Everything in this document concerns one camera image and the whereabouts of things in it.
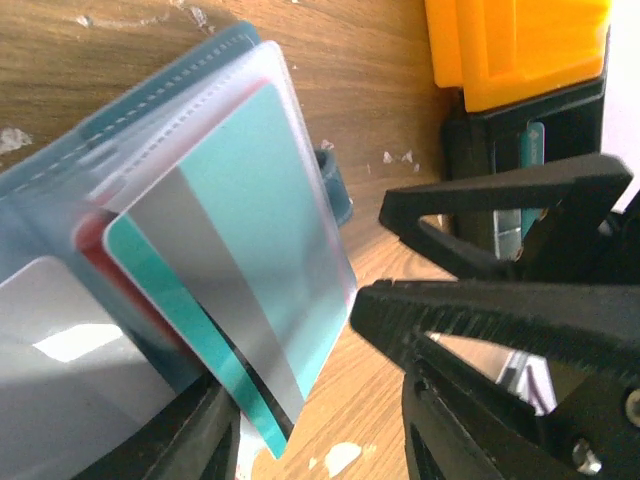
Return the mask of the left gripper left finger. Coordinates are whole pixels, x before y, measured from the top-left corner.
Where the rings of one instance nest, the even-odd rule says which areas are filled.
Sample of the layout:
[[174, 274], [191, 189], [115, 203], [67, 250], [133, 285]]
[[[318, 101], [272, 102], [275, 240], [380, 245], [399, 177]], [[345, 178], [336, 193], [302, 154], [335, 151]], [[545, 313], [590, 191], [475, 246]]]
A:
[[77, 479], [233, 479], [240, 412], [210, 374]]

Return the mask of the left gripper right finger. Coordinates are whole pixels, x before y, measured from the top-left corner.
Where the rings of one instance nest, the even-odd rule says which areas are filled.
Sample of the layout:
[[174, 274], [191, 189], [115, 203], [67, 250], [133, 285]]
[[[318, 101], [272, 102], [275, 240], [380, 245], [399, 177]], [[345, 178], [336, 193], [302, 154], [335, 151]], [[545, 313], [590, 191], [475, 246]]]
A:
[[[350, 323], [404, 372], [411, 478], [638, 477], [637, 287], [381, 280], [359, 290]], [[563, 363], [577, 387], [537, 415], [433, 333]]]

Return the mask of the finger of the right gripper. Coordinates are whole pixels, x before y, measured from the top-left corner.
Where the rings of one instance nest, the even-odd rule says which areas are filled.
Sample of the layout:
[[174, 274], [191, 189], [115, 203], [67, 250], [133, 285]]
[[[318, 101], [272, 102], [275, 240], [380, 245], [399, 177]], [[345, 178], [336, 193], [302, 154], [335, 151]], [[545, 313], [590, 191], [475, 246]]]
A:
[[[601, 251], [599, 227], [633, 178], [615, 156], [589, 154], [499, 174], [386, 192], [379, 221], [460, 280], [582, 280]], [[541, 209], [516, 260], [442, 232], [434, 214]]]

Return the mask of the teal credit card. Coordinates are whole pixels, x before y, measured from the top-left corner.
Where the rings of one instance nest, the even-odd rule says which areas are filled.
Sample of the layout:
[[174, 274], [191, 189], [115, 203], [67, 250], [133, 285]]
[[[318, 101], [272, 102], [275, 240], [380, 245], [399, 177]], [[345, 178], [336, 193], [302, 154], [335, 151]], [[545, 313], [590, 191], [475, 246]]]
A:
[[[542, 122], [532, 121], [520, 135], [520, 167], [529, 168], [545, 163], [545, 126]], [[521, 238], [524, 239], [539, 218], [540, 209], [521, 211]]]
[[289, 106], [274, 84], [259, 84], [103, 234], [275, 457], [356, 288]]

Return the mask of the red white credit card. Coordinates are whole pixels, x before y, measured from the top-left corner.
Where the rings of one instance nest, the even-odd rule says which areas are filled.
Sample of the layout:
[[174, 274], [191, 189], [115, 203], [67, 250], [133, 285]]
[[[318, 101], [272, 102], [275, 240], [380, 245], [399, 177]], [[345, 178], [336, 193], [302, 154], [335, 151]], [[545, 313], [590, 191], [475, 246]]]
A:
[[135, 306], [156, 333], [179, 352], [186, 353], [185, 342], [107, 254], [102, 244], [102, 234], [115, 218], [115, 213], [106, 210], [84, 215], [72, 234], [75, 246]]

